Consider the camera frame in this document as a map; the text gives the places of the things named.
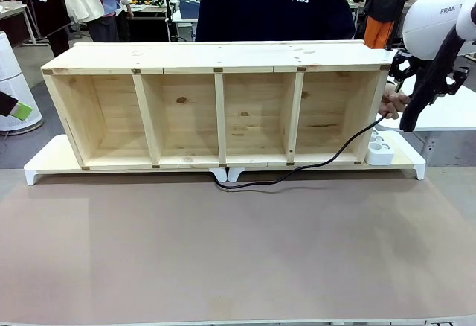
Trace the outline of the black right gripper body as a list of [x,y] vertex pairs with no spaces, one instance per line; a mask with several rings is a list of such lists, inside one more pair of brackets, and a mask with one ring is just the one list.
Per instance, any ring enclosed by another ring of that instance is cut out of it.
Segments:
[[[409,65],[412,55],[406,50],[398,50],[393,57],[393,61],[390,66],[389,76],[396,82],[403,82],[407,78],[414,75],[414,70]],[[409,66],[405,69],[401,69],[401,65],[407,63]]]

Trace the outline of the person's bare hand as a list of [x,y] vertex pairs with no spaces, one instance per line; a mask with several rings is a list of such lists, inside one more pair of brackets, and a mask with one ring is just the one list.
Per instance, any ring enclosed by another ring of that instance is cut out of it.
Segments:
[[396,120],[399,114],[405,111],[410,101],[411,98],[408,95],[396,91],[395,84],[386,82],[378,113],[386,119]]

